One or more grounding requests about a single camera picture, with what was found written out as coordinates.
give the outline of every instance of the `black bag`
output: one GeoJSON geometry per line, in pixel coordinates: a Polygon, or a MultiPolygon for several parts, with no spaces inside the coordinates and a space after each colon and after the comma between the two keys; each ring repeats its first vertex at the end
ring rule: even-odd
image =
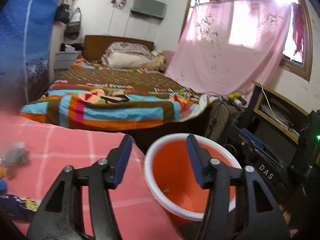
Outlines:
{"type": "Polygon", "coordinates": [[[81,27],[81,18],[82,18],[82,13],[80,11],[80,8],[78,7],[72,14],[70,18],[70,22],[67,25],[66,31],[64,33],[65,38],[75,40],[78,38],[79,33],[80,33],[80,27],[81,27]],[[77,21],[72,21],[74,15],[79,12],[80,17],[79,20],[77,21]]]}
{"type": "Polygon", "coordinates": [[[226,101],[215,101],[212,103],[209,122],[204,137],[223,144],[227,135],[227,128],[237,124],[242,111],[226,101]]]}
{"type": "Polygon", "coordinates": [[[54,20],[67,24],[70,21],[70,5],[68,0],[66,0],[67,3],[64,3],[64,1],[62,0],[62,4],[57,8],[54,20]]]}

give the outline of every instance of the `metal screw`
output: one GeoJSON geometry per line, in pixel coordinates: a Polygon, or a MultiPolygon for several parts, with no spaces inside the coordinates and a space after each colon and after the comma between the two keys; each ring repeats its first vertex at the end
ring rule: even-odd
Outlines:
{"type": "Polygon", "coordinates": [[[98,164],[99,165],[105,165],[105,164],[107,164],[108,163],[108,160],[107,159],[100,159],[100,160],[98,160],[98,164]]]}
{"type": "Polygon", "coordinates": [[[246,167],[245,167],[245,170],[246,170],[247,172],[254,172],[254,167],[252,167],[252,166],[246,166],[246,167]]]}
{"type": "Polygon", "coordinates": [[[218,164],[221,163],[221,161],[220,161],[219,159],[212,158],[212,159],[210,160],[210,163],[211,163],[212,165],[218,165],[218,164]]]}
{"type": "Polygon", "coordinates": [[[70,172],[70,171],[72,171],[72,170],[73,170],[73,167],[70,166],[70,165],[65,166],[64,169],[63,169],[64,172],[70,172]]]}

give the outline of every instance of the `pink tablecloth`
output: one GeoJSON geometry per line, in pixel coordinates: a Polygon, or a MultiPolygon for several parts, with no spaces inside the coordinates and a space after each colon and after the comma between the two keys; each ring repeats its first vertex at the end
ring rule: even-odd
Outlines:
{"type": "MultiPolygon", "coordinates": [[[[26,143],[29,164],[7,180],[8,194],[42,200],[66,165],[76,169],[90,166],[119,146],[124,134],[71,130],[41,124],[23,117],[0,116],[0,144],[26,143]]],[[[163,208],[149,192],[143,177],[144,155],[133,145],[122,184],[110,190],[112,206],[124,240],[181,240],[163,208]]],[[[85,231],[92,234],[88,190],[84,188],[85,231]]],[[[29,224],[16,223],[26,233],[29,224]]]]}

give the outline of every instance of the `wall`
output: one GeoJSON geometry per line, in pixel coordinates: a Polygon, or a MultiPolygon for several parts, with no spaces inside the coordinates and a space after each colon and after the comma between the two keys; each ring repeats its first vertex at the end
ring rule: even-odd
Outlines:
{"type": "Polygon", "coordinates": [[[313,40],[310,82],[280,67],[275,79],[268,86],[310,112],[320,109],[320,19],[309,0],[305,1],[311,20],[313,40]]]}
{"type": "Polygon", "coordinates": [[[113,7],[111,0],[74,0],[73,8],[79,7],[82,16],[82,31],[76,41],[82,42],[84,36],[106,35],[124,36],[129,38],[155,41],[160,21],[137,19],[129,17],[133,0],[128,0],[127,6],[119,10],[113,7]]]}
{"type": "Polygon", "coordinates": [[[167,14],[156,38],[157,50],[175,50],[180,38],[188,0],[167,0],[167,14]]]}

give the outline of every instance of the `brown wooden headboard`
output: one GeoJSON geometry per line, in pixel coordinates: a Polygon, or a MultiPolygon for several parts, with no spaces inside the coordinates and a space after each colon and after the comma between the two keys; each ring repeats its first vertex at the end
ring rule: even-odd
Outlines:
{"type": "Polygon", "coordinates": [[[151,41],[143,41],[125,37],[105,36],[105,35],[86,35],[84,39],[83,56],[88,61],[101,59],[109,45],[115,41],[123,41],[145,45],[150,51],[154,49],[155,44],[151,41]]]}

